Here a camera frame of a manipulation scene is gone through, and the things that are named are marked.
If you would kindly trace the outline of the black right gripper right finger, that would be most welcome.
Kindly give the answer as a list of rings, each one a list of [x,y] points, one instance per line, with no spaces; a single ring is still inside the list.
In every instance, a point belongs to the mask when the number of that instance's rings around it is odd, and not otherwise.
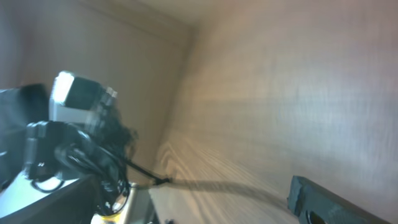
[[[301,177],[293,176],[287,208],[300,224],[372,224],[386,223],[328,189]]]

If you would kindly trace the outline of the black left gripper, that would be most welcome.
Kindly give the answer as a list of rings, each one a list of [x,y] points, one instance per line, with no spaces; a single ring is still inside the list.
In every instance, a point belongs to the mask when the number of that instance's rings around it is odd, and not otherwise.
[[[80,179],[92,175],[86,155],[92,150],[90,137],[79,126],[59,121],[27,125],[23,174],[28,180],[44,182]]]

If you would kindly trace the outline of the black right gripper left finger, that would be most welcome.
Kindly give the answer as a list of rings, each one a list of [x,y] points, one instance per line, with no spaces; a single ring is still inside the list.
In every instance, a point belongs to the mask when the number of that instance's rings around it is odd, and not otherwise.
[[[99,187],[89,175],[1,218],[1,223],[90,223]]]

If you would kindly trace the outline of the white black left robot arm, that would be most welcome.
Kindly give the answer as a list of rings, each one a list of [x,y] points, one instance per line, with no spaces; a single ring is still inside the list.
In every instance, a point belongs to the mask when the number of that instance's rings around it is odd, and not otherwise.
[[[43,84],[1,90],[1,190],[24,165],[26,126],[49,119],[49,95]]]

